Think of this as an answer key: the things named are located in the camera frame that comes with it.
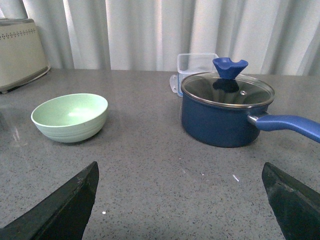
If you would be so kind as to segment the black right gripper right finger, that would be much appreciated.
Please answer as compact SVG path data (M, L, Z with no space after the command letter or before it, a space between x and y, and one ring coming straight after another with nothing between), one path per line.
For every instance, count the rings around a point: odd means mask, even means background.
M287 240L320 238L320 194L266 162L262 181L268 202Z

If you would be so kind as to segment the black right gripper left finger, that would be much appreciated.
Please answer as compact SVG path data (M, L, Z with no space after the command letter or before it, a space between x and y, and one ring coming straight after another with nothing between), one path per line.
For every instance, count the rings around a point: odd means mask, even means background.
M99 182L92 162L31 210L0 230L2 240L80 240L91 216Z

